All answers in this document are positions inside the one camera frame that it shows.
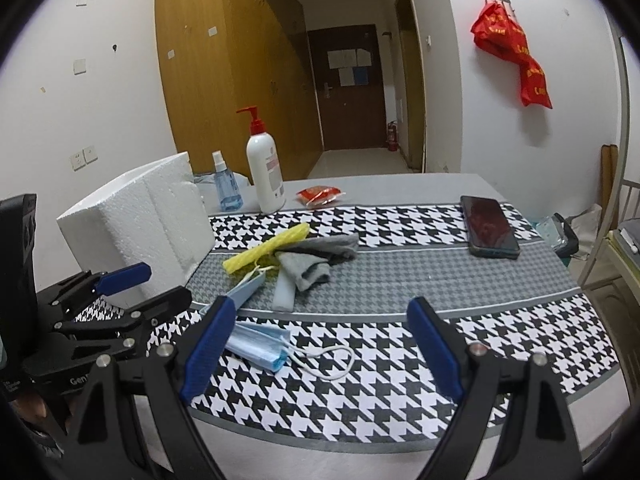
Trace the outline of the left hand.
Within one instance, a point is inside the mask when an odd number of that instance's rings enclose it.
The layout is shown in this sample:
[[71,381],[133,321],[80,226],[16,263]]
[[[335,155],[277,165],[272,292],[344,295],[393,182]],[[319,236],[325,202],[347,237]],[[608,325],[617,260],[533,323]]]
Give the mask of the left hand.
[[14,412],[25,422],[41,429],[44,428],[48,417],[48,408],[41,396],[38,396],[38,394],[21,396],[13,400],[11,406]]

